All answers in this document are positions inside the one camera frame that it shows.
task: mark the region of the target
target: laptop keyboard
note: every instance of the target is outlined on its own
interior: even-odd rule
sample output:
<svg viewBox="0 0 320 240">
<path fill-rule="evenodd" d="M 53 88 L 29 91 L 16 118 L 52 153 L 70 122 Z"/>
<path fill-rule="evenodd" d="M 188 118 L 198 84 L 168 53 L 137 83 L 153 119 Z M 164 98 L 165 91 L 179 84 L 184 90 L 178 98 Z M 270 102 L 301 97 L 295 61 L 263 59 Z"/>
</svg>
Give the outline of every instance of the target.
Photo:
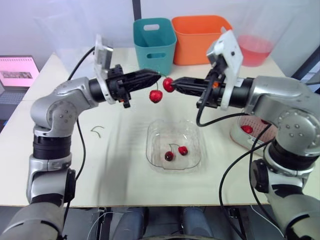
<svg viewBox="0 0 320 240">
<path fill-rule="evenodd" d="M 4 92 L 0 96 L 0 104 L 14 104 L 18 105 L 24 98 L 24 92 Z"/>
</svg>

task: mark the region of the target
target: pink liquid container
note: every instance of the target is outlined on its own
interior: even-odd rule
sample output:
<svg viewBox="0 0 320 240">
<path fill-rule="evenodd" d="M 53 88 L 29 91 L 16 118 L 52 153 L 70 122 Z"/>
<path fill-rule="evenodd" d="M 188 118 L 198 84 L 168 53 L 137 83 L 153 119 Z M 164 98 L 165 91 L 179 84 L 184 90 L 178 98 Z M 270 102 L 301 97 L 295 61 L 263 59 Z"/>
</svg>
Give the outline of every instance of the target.
<svg viewBox="0 0 320 240">
<path fill-rule="evenodd" d="M 299 0 L 249 0 L 237 33 L 243 54 L 242 65 L 262 65 L 305 5 L 305 1 Z"/>
</svg>

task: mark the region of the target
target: bin handle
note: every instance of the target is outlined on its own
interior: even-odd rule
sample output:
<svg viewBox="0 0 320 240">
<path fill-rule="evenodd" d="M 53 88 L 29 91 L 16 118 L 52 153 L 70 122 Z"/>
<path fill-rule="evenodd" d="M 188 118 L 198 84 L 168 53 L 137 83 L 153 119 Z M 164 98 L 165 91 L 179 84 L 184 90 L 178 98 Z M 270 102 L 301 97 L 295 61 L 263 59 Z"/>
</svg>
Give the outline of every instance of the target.
<svg viewBox="0 0 320 240">
<path fill-rule="evenodd" d="M 165 52 L 153 52 L 146 55 L 147 59 L 163 59 L 166 57 Z"/>
<path fill-rule="evenodd" d="M 145 31 L 157 31 L 160 29 L 159 24 L 146 24 L 143 26 L 143 30 Z"/>
</svg>

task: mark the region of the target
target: cherry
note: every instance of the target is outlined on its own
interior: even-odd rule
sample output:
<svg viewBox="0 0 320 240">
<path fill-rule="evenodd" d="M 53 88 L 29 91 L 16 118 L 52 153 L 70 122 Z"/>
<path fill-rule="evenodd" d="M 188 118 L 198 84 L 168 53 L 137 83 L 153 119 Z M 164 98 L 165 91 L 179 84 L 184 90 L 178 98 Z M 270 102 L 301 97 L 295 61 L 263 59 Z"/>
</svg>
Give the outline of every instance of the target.
<svg viewBox="0 0 320 240">
<path fill-rule="evenodd" d="M 149 94 L 149 99 L 153 102 L 153 103 L 158 103 L 161 101 L 163 96 L 162 91 L 160 90 L 152 90 Z"/>
<path fill-rule="evenodd" d="M 266 125 L 269 124 L 267 121 L 262 120 L 262 119 L 261 119 L 261 122 L 263 122 L 263 124 L 266 124 Z"/>
<path fill-rule="evenodd" d="M 186 146 L 180 146 L 180 147 L 178 147 L 178 151 L 179 151 L 179 153 L 180 153 L 182 156 L 188 154 L 188 149 L 187 149 Z"/>
<path fill-rule="evenodd" d="M 249 126 L 249 125 L 243 125 L 243 126 L 241 126 L 241 128 L 242 128 L 242 130 L 245 131 L 247 134 L 251 134 L 251 133 L 254 131 L 254 129 L 253 129 L 251 126 Z"/>
<path fill-rule="evenodd" d="M 174 159 L 175 155 L 172 151 L 167 151 L 164 155 L 164 159 L 168 162 L 171 162 Z"/>
<path fill-rule="evenodd" d="M 168 93 L 172 93 L 172 92 L 175 90 L 175 88 L 174 88 L 173 86 L 171 86 L 172 82 L 173 82 L 173 80 L 172 80 L 172 78 L 170 78 L 170 77 L 166 77 L 166 78 L 163 80 L 163 83 L 162 83 L 163 88 L 164 88 Z"/>
</svg>

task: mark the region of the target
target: cherry stem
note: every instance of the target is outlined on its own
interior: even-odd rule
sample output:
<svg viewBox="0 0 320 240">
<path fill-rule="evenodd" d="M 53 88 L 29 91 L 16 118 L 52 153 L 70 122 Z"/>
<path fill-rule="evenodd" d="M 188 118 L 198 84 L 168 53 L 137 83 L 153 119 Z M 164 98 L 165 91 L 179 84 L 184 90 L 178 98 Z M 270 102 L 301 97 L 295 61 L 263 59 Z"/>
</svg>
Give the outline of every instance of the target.
<svg viewBox="0 0 320 240">
<path fill-rule="evenodd" d="M 171 145 L 176 145 L 176 146 L 180 147 L 178 144 L 175 144 L 175 143 L 169 143 L 169 146 L 170 146 L 171 152 L 172 152 L 172 147 L 171 147 Z"/>
</svg>

